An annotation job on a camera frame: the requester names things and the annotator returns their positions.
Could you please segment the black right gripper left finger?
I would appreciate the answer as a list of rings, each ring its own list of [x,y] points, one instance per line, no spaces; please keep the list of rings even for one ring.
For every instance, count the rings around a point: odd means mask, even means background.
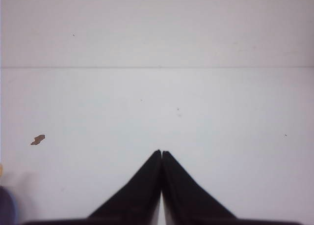
[[[129,182],[97,208],[90,219],[117,225],[150,225],[159,209],[161,151],[155,151]]]

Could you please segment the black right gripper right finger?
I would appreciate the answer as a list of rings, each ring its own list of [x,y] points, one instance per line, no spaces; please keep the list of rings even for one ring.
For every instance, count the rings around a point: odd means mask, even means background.
[[[167,225],[192,225],[195,219],[236,219],[206,192],[169,151],[162,153],[162,196]]]

